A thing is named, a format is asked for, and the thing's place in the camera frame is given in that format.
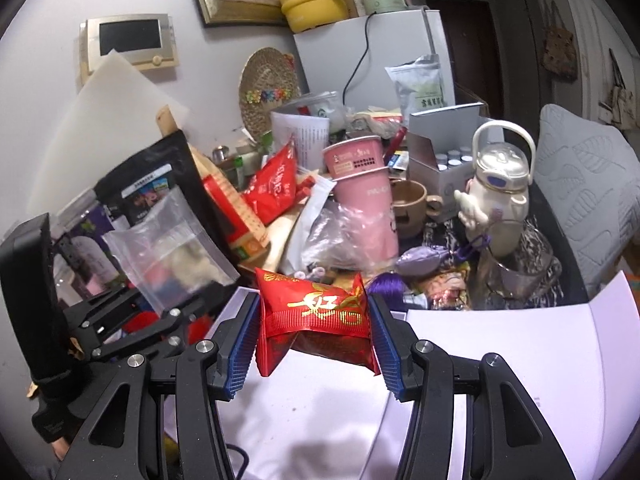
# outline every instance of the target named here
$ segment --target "red bag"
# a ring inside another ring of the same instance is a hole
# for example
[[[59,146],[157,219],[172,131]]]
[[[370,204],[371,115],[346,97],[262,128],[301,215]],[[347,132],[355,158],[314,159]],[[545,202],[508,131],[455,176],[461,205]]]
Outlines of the red bag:
[[[293,206],[296,199],[296,150],[293,140],[258,171],[242,194],[262,223],[267,225]]]
[[[260,375],[271,375],[289,349],[380,373],[359,274],[353,290],[347,292],[262,269],[255,269],[255,273],[262,311],[255,355]]]

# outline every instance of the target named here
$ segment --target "purple tassel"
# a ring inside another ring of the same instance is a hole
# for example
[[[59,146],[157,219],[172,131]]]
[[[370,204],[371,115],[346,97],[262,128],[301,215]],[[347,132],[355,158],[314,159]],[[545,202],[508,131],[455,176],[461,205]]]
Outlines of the purple tassel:
[[[366,289],[368,294],[382,296],[389,310],[406,310],[402,302],[407,287],[399,274],[383,272],[371,280]]]

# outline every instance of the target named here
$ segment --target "hanging bag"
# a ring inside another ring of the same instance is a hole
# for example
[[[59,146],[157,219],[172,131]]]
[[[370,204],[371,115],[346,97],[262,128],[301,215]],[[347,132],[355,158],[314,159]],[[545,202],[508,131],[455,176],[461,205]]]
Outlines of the hanging bag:
[[[550,9],[546,0],[544,3],[546,36],[542,66],[563,80],[573,82],[578,79],[578,57],[574,45],[574,34],[566,30],[555,1],[551,0]]]
[[[613,90],[611,91],[611,110],[613,124],[619,130],[633,130],[636,128],[636,101],[633,92],[627,90],[622,78],[618,60],[613,50],[609,49],[613,67]]]

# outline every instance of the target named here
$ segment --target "black pouch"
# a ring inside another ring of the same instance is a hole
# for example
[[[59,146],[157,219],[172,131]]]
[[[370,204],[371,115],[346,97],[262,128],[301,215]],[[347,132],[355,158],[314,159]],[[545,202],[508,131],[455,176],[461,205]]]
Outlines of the black pouch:
[[[181,130],[163,137],[111,170],[98,181],[95,194],[104,204],[114,228],[123,230],[139,224],[154,204],[176,186],[213,243],[236,264],[238,258],[225,239],[232,226],[204,189]]]

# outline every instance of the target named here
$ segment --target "brown mug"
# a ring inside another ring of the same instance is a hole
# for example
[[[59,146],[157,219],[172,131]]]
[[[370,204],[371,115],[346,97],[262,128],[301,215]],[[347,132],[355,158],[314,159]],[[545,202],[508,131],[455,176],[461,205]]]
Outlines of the brown mug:
[[[427,216],[437,216],[442,211],[442,197],[427,195],[427,189],[415,180],[392,180],[391,196],[398,238],[417,236]]]

